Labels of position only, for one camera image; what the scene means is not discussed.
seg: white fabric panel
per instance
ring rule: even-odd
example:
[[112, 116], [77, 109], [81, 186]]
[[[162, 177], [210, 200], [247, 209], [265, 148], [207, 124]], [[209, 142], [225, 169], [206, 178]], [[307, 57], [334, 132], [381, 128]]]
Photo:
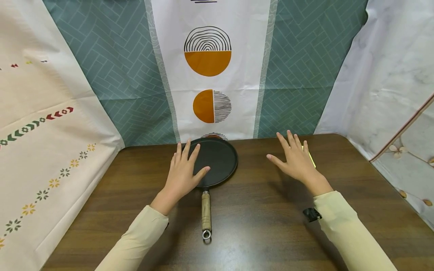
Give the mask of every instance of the white fabric panel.
[[41, 0], [0, 24], [0, 265], [39, 270], [124, 144]]
[[370, 0], [315, 130], [371, 159], [434, 92], [434, 2]]
[[[152, 0], [151, 3], [181, 141], [213, 132], [228, 139], [253, 138], [270, 0], [199, 4]], [[217, 27], [230, 39], [229, 65], [217, 75], [201, 75], [186, 61], [184, 44], [198, 27]], [[231, 111], [221, 122], [201, 121], [193, 110], [195, 97], [208, 89], [230, 100]]]
[[431, 104], [393, 143], [397, 148], [405, 147], [407, 152], [396, 159], [394, 152], [388, 150], [373, 165], [396, 189], [404, 191], [407, 201], [434, 230], [434, 208], [429, 206], [434, 202], [434, 163], [428, 163], [434, 157], [433, 134], [434, 104]]

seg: frying pan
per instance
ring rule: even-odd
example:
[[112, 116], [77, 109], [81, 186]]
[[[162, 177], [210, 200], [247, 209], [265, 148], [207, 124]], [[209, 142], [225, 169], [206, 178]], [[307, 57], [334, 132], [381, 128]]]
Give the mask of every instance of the frying pan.
[[210, 187], [215, 186], [232, 176], [238, 165], [238, 154], [235, 148], [227, 141], [204, 137], [191, 142], [190, 157], [197, 144], [201, 144], [201, 150], [194, 164], [193, 174], [197, 174], [203, 167], [210, 166], [211, 170], [202, 178], [197, 185], [202, 192], [202, 239], [211, 239], [211, 204]]

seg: finger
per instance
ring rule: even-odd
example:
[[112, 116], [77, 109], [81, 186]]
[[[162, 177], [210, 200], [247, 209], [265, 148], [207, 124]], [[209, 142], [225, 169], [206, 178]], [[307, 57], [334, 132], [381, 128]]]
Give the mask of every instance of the finger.
[[204, 167], [201, 169], [196, 175], [193, 176], [193, 182], [195, 185], [197, 185], [203, 177], [207, 174], [208, 171], [210, 171], [210, 167]]
[[201, 145], [197, 144], [193, 152], [191, 153], [190, 158], [188, 159], [189, 162], [191, 161], [193, 164], [196, 162], [197, 155], [199, 154], [200, 149], [201, 149]]
[[306, 140], [303, 142], [303, 151], [305, 153], [309, 153], [309, 147], [307, 146], [307, 141]]
[[276, 133], [277, 138], [280, 141], [280, 144], [282, 145], [283, 151], [285, 152], [285, 156], [287, 157], [290, 151], [290, 147], [288, 145], [288, 142], [285, 140], [283, 135], [281, 135], [279, 132]]
[[178, 142], [178, 145], [176, 146], [175, 165], [178, 164], [179, 161], [181, 160], [181, 151], [182, 151], [181, 142]]
[[296, 141], [294, 140], [293, 134], [291, 133], [290, 130], [286, 131], [286, 133], [288, 134], [288, 142], [289, 142], [289, 146], [291, 148], [296, 148], [297, 144]]
[[281, 171], [285, 169], [286, 163], [282, 162], [279, 158], [274, 155], [267, 154], [268, 160], [270, 160], [273, 164], [275, 164]]
[[191, 144], [191, 140], [189, 138], [187, 140], [187, 144], [185, 144], [184, 150], [182, 151], [182, 157], [181, 157], [182, 161], [187, 161], [187, 159], [188, 159], [188, 152], [190, 151], [190, 144]]
[[170, 161], [170, 170], [175, 166], [176, 153], [173, 154], [172, 160]]
[[294, 140], [296, 142], [297, 148], [299, 148], [301, 150], [301, 142], [300, 142], [300, 139], [298, 138], [297, 134], [294, 135]]

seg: pan handle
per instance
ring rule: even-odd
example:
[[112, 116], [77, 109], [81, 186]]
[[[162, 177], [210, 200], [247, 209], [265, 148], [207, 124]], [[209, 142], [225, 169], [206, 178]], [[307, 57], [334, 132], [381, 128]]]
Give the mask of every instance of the pan handle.
[[210, 192], [202, 193], [202, 239], [208, 240], [211, 238], [211, 205]]

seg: wrist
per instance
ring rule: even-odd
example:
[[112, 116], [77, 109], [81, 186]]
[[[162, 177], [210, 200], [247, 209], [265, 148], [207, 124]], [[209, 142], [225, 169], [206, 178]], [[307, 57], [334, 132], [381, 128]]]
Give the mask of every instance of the wrist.
[[163, 188], [158, 192], [150, 206], [160, 214], [167, 216], [178, 201], [179, 198], [174, 193]]
[[319, 172], [307, 178], [304, 184], [314, 197], [334, 191], [327, 179]]

